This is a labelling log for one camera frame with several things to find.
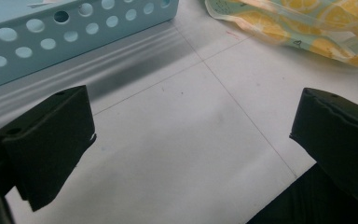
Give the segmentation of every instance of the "light blue basket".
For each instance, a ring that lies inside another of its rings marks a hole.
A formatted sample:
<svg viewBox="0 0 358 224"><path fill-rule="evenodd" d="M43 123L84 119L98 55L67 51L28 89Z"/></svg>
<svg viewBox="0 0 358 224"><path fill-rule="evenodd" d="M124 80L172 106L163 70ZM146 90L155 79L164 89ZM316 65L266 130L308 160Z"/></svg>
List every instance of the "light blue basket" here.
<svg viewBox="0 0 358 224"><path fill-rule="evenodd" d="M178 1L0 0L0 85L170 20Z"/></svg>

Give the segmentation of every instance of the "plastic bag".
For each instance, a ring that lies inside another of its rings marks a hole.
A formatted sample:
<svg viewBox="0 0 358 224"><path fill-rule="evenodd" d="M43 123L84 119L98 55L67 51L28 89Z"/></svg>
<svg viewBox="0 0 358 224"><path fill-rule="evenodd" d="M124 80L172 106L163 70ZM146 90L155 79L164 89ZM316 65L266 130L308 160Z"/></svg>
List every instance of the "plastic bag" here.
<svg viewBox="0 0 358 224"><path fill-rule="evenodd" d="M358 0L205 0L212 17L234 21L272 44L358 66Z"/></svg>

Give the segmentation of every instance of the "white floor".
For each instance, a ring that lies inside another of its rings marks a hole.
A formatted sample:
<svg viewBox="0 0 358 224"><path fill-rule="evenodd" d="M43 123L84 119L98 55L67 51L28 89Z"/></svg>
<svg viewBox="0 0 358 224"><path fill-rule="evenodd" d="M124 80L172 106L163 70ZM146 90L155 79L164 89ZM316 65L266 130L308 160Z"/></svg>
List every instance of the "white floor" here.
<svg viewBox="0 0 358 224"><path fill-rule="evenodd" d="M17 223L246 223L314 164L288 137L303 88L358 104L358 68L266 45L202 0L0 87L0 127L77 85L98 140L47 207L7 195Z"/></svg>

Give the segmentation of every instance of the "white plastic basket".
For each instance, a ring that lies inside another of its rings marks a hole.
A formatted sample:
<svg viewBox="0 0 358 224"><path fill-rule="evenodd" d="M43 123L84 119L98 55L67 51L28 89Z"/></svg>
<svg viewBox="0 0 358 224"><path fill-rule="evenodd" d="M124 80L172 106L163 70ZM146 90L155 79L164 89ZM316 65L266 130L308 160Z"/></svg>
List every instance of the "white plastic basket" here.
<svg viewBox="0 0 358 224"><path fill-rule="evenodd" d="M30 0L21 7L7 0L0 4L0 85L170 20L178 1L72 0L30 8Z"/></svg>

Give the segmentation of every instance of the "white floor tile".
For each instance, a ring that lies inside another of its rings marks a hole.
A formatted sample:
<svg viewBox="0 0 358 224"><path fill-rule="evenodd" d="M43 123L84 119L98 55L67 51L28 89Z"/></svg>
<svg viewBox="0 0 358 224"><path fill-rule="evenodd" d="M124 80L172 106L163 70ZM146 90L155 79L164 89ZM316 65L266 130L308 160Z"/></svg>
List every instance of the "white floor tile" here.
<svg viewBox="0 0 358 224"><path fill-rule="evenodd" d="M212 18L206 10L205 0L179 1L173 24L202 59L250 37L232 22Z"/></svg>
<svg viewBox="0 0 358 224"><path fill-rule="evenodd" d="M0 127L52 93L87 85L98 113L200 58L169 22L0 87Z"/></svg>
<svg viewBox="0 0 358 224"><path fill-rule="evenodd" d="M295 176L200 63L95 117L58 198L18 223L243 223Z"/></svg>
<svg viewBox="0 0 358 224"><path fill-rule="evenodd" d="M248 39L206 63L297 175L314 163L288 137L303 88L358 104L358 68L304 50Z"/></svg>

